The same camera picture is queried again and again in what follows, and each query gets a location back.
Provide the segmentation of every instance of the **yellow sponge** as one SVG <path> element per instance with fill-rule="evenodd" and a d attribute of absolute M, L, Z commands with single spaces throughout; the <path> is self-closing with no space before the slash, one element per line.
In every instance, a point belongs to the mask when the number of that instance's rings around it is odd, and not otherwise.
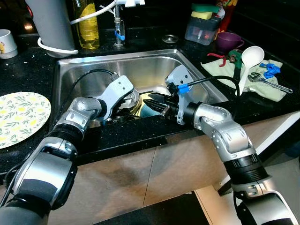
<path fill-rule="evenodd" d="M 193 17 L 197 17 L 204 20 L 209 20 L 211 18 L 212 12 L 204 12 L 204 13 L 198 13 L 193 11 L 192 15 Z"/>

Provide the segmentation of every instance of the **white plate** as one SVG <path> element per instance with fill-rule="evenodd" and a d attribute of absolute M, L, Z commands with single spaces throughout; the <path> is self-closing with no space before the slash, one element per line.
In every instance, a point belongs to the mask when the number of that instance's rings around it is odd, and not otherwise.
<path fill-rule="evenodd" d="M 49 100 L 33 92 L 0 97 L 0 149 L 17 144 L 37 132 L 50 116 Z"/>

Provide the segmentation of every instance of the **dish towel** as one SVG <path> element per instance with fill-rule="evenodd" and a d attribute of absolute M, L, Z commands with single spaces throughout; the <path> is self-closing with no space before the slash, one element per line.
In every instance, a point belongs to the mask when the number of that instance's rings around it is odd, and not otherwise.
<path fill-rule="evenodd" d="M 219 67 L 219 65 L 221 65 L 223 63 L 223 59 L 219 59 L 213 62 L 209 62 L 209 63 L 205 63 L 201 65 L 203 66 L 203 68 L 209 72 L 212 76 L 229 76 L 229 77 L 233 77 L 233 73 L 234 73 L 234 63 L 230 63 L 229 60 L 226 60 L 226 64 L 223 67 Z M 281 62 L 277 62 L 274 60 L 263 60 L 262 63 L 267 64 L 267 63 L 274 63 L 277 67 L 281 68 L 282 63 Z M 241 75 L 244 73 L 245 71 L 245 66 L 244 64 L 242 64 L 242 68 L 241 68 Z M 263 73 L 266 72 L 267 69 L 263 68 L 263 67 L 259 67 L 259 65 L 256 65 L 255 67 L 252 67 L 249 71 L 249 74 L 251 74 L 252 72 L 256 72 L 256 73 L 260 73 L 263 76 Z M 229 80 L 225 80 L 225 79 L 220 79 L 220 82 L 222 82 L 223 84 L 226 84 L 227 86 L 234 88 L 235 89 L 235 85 L 229 81 Z M 271 77 L 268 79 L 268 81 L 271 81 L 273 83 L 278 83 L 277 78 L 276 77 Z M 268 98 L 272 101 L 275 102 L 279 102 L 285 95 L 286 93 L 278 90 L 276 88 L 273 88 L 272 86 L 263 83 L 263 82 L 251 82 L 247 79 L 246 84 L 245 84 L 245 88 L 243 91 L 252 91 L 252 92 L 256 92 L 257 94 L 259 94 L 262 97 Z"/>

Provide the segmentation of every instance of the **speckled countertop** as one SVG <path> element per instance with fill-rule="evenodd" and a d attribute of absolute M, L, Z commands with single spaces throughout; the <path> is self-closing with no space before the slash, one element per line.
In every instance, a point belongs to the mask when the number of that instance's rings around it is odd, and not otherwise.
<path fill-rule="evenodd" d="M 209 74 L 204 71 L 200 62 L 215 60 L 214 58 L 206 57 L 206 54 L 212 51 L 212 45 L 203 46 L 185 40 L 181 40 L 176 45 L 167 45 L 161 41 L 160 37 L 132 39 L 127 42 L 126 47 L 121 49 L 115 48 L 113 43 L 113 39 L 108 39 L 99 49 L 93 52 L 81 50 L 80 54 L 75 57 L 176 48 L 205 76 L 209 76 Z M 270 56 L 268 53 L 266 53 L 265 59 L 267 58 L 276 60 L 275 56 Z M 22 50 L 12 59 L 1 60 L 0 96 L 18 91 L 32 91 L 44 95 L 51 101 L 53 68 L 56 60 L 37 47 Z M 248 124 L 300 109 L 300 73 L 293 67 L 284 64 L 282 66 L 282 74 L 285 76 L 279 77 L 279 83 L 292 87 L 294 94 L 286 95 L 278 103 L 264 99 L 255 93 L 243 94 L 235 117 L 237 122 Z M 218 105 L 233 112 L 237 107 L 233 90 L 218 81 L 213 82 L 213 84 L 229 99 L 229 102 Z M 102 128 L 90 129 L 83 142 L 85 146 L 88 146 L 89 150 L 79 154 L 77 164 L 82 165 L 202 134 L 188 127 L 181 127 L 172 121 L 166 121 L 159 116 L 133 120 L 122 125 L 120 127 L 118 124 L 112 124 Z M 10 167 L 22 161 L 39 144 L 47 133 L 48 126 L 49 124 L 46 123 L 30 138 L 0 150 L 0 178 Z M 140 132 L 145 126 L 148 129 Z"/>

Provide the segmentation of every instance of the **white ladle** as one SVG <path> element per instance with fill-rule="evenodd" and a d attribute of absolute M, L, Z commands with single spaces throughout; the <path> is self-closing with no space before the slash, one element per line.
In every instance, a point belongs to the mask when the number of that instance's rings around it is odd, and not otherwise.
<path fill-rule="evenodd" d="M 245 65 L 245 71 L 243 73 L 243 76 L 240 78 L 240 83 L 239 83 L 240 95 L 243 93 L 250 68 L 257 65 L 258 63 L 261 63 L 263 58 L 264 58 L 264 51 L 261 47 L 258 46 L 251 46 L 243 52 L 242 61 Z"/>

